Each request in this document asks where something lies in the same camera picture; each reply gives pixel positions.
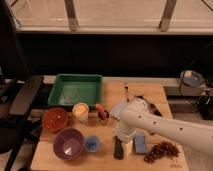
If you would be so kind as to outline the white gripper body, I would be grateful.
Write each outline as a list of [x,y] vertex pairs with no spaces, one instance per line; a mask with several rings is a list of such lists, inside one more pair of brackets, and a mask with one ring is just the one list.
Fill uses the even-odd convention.
[[132,153],[133,141],[129,141],[128,143],[122,142],[122,147],[124,150],[124,157],[129,156]]

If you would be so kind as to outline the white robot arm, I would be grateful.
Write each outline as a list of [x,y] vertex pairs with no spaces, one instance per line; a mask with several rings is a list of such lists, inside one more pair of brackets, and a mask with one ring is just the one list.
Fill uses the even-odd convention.
[[120,112],[115,134],[124,143],[136,129],[152,131],[213,157],[213,127],[149,114],[142,102],[132,101]]

